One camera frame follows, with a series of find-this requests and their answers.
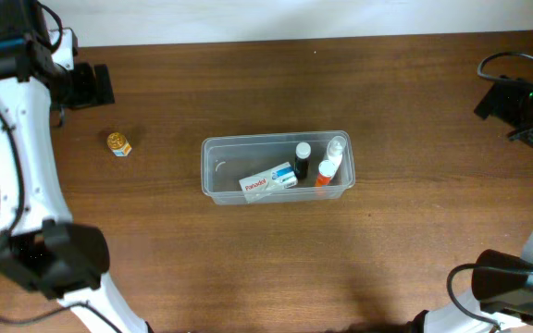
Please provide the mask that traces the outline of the orange tube white cap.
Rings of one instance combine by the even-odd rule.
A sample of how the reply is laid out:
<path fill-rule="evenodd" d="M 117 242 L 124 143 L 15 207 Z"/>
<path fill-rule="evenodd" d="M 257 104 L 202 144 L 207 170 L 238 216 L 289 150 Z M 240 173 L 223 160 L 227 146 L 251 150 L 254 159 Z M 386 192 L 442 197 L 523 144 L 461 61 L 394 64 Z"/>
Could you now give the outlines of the orange tube white cap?
<path fill-rule="evenodd" d="M 323 187 L 328 185 L 336 174 L 336 165 L 326 159 L 318 165 L 318 174 L 316 177 L 316 187 Z"/>

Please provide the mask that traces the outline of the white Panadol medicine box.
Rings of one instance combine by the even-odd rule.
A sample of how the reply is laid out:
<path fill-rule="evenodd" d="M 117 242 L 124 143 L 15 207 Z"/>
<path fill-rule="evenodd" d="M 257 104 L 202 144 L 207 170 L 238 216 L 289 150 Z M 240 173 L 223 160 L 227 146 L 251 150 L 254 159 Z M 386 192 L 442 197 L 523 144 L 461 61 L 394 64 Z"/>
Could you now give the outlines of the white Panadol medicine box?
<path fill-rule="evenodd" d="M 298 179 L 289 162 L 239 180 L 243 196 L 248 204 L 254 203 L 277 191 L 298 184 Z"/>

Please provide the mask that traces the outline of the dark bottle white cap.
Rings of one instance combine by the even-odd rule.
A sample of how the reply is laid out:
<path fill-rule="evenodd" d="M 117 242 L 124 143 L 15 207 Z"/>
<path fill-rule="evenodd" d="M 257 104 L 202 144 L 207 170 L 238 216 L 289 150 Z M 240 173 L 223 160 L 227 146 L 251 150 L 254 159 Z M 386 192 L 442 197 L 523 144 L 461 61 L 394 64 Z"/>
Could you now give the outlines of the dark bottle white cap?
<path fill-rule="evenodd" d="M 308 142 L 300 142 L 295 148 L 294 173 L 298 180 L 307 177 L 309 161 L 311 155 L 311 146 Z"/>

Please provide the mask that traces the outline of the small gold-lidded jar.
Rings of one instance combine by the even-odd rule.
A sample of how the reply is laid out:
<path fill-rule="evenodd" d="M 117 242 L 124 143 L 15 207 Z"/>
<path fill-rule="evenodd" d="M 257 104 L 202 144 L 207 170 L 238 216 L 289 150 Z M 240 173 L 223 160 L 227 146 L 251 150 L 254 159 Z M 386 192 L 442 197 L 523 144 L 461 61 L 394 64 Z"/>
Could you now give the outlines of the small gold-lidded jar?
<path fill-rule="evenodd" d="M 106 139 L 107 146 L 115 156 L 126 157 L 129 155 L 132 147 L 127 138 L 119 132 L 113 132 Z"/>

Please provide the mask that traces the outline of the white spray bottle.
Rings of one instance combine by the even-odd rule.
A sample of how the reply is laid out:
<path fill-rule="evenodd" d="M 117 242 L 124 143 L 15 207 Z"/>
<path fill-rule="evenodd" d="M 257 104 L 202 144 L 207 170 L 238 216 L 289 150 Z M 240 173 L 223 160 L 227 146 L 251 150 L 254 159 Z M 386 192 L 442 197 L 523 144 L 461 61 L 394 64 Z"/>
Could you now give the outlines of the white spray bottle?
<path fill-rule="evenodd" d="M 346 145 L 347 141 L 342 136 L 335 136 L 328 142 L 326 159 L 334 165 L 333 177 L 336 176 L 336 173 L 340 168 Z"/>

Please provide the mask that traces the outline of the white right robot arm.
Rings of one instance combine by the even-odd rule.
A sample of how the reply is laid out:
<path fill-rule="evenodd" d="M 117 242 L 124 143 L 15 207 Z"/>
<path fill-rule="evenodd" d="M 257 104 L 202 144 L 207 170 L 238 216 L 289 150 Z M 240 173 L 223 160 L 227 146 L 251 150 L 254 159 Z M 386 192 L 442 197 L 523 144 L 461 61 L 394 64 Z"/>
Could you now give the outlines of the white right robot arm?
<path fill-rule="evenodd" d="M 485 73 L 484 67 L 498 58 L 489 55 L 477 67 L 477 75 L 492 86 L 475 113 L 510 125 L 508 140 L 533 148 L 533 82 Z M 421 312 L 404 331 L 509 332 L 533 326 L 533 230 L 518 256 L 486 250 L 475 262 L 453 268 L 446 290 L 450 304 Z"/>

